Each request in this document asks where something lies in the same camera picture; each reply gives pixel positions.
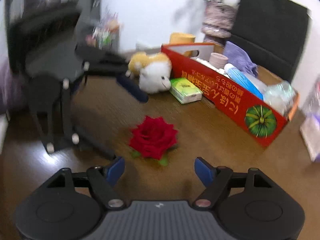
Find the brown tabletop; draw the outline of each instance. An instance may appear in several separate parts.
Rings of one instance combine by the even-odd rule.
[[[299,239],[319,239],[320,164],[311,163],[300,136],[303,115],[299,111],[267,149],[205,98],[181,105],[165,92],[140,104],[114,79],[90,78],[87,87],[74,96],[72,114],[75,123],[125,158],[125,173],[115,189],[126,200],[194,200],[204,190],[193,170],[198,156],[237,172],[258,167],[305,210]],[[131,158],[129,128],[141,123],[145,115],[163,116],[179,131],[179,145],[170,151],[168,167]],[[18,239],[11,224],[16,205],[57,170],[70,167],[80,172],[108,163],[93,151],[69,149],[48,155],[28,112],[14,117],[0,155],[0,232],[4,239]]]

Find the pumpkin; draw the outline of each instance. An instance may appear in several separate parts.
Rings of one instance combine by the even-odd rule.
[[[263,105],[256,105],[247,109],[244,118],[249,131],[256,137],[267,137],[277,127],[277,120],[271,109]]]

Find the metal bolt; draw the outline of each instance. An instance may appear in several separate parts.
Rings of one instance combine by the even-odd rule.
[[[67,78],[65,78],[63,80],[63,85],[62,85],[63,89],[68,89],[69,88],[69,80]]]
[[[74,133],[74,134],[72,135],[72,142],[73,142],[73,144],[78,144],[79,141],[80,141],[79,135],[78,135],[77,133]]]
[[[88,71],[89,70],[89,66],[90,66],[90,63],[88,61],[86,61],[83,65],[83,70],[84,71]]]
[[[47,144],[47,152],[48,153],[54,153],[54,146],[52,143]]]
[[[115,199],[109,200],[108,205],[109,207],[112,207],[112,208],[119,208],[124,205],[124,202],[121,199],[115,198]]]
[[[211,205],[211,201],[208,200],[208,199],[198,199],[196,201],[196,206],[197,207],[203,207],[203,208],[206,208],[206,207],[210,207]]]

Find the cardboard box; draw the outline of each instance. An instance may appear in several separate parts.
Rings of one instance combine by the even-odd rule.
[[[172,62],[172,76],[185,77],[212,101],[216,108],[229,116],[235,123],[251,134],[262,146],[267,147],[290,121],[298,107],[299,94],[287,116],[281,116],[265,102],[233,82],[231,79],[186,57],[186,52],[209,60],[212,52],[222,53],[223,48],[214,43],[162,45],[161,51]],[[281,78],[267,69],[258,67],[258,78],[266,85],[278,84]]]

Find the blue tube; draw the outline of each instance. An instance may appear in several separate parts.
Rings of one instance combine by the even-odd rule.
[[[254,84],[251,83],[251,81],[245,75],[241,73],[239,69],[228,63],[224,66],[224,70],[234,82],[250,91],[256,97],[263,100],[263,95],[260,93],[260,91],[254,86]]]

